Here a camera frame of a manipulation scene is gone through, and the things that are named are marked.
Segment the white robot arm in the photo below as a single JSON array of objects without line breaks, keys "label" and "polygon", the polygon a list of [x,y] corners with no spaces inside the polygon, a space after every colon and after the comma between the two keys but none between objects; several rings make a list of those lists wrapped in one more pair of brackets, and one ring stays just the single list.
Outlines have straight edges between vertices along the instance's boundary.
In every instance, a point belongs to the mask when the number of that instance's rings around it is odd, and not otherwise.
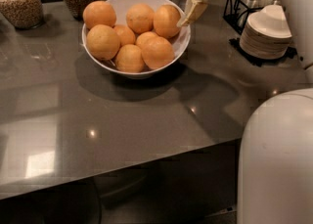
[{"label": "white robot arm", "polygon": [[[313,81],[312,0],[281,0],[248,17],[273,36],[286,18],[308,82]],[[313,88],[277,95],[250,117],[241,142],[237,224],[313,224]]]}]

